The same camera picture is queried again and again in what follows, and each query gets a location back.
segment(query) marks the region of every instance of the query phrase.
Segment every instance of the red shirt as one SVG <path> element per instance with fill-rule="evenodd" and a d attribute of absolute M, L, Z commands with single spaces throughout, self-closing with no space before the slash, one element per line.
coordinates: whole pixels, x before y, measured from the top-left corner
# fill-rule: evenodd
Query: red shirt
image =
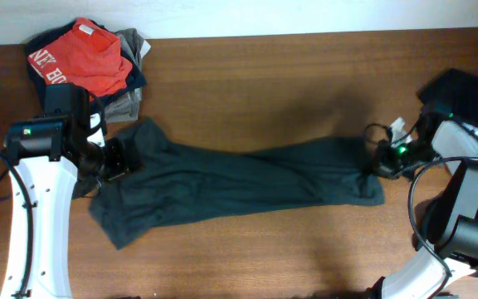
<path fill-rule="evenodd" d="M 96 96 L 126 88 L 132 70 L 132 63 L 121 56 L 119 38 L 83 17 L 27 60 L 47 85 L 72 82 Z"/>

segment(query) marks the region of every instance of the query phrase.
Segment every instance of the clothing label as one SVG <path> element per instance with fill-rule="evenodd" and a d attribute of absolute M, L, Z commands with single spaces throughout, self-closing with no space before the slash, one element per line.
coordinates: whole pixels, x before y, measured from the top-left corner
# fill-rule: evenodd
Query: clothing label
<path fill-rule="evenodd" d="M 89 35 L 91 35 L 91 33 L 93 33 L 93 29 L 90 28 L 90 27 L 88 27 L 88 26 L 86 26 L 86 25 L 84 25 L 84 24 L 81 24 L 81 25 L 79 26 L 79 29 L 80 29 L 82 32 L 84 32 L 84 33 L 86 33 L 86 34 L 89 34 Z"/>

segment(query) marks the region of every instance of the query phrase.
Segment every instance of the brown wooden surface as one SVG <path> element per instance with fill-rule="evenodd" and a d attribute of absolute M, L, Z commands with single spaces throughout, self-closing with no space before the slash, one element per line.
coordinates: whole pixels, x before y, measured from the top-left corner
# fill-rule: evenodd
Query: brown wooden surface
<path fill-rule="evenodd" d="M 368 122 L 387 124 L 400 115 L 411 124 L 420 107 L 415 92 L 440 71 L 478 75 L 478 29 L 150 42 L 141 114 L 175 141 L 217 150 L 357 135 Z M 0 149 L 11 122 L 39 111 L 22 48 L 0 46 Z M 434 169 L 417 200 L 433 197 L 447 180 Z M 384 180 L 383 186 L 386 204 L 376 208 L 302 208 L 156 228 L 121 251 L 90 218 L 89 200 L 76 200 L 73 295 L 282 298 L 363 290 L 414 254 L 409 184 Z M 0 203 L 0 290 L 11 212 L 10 202 Z M 448 289 L 478 298 L 478 279 Z"/>

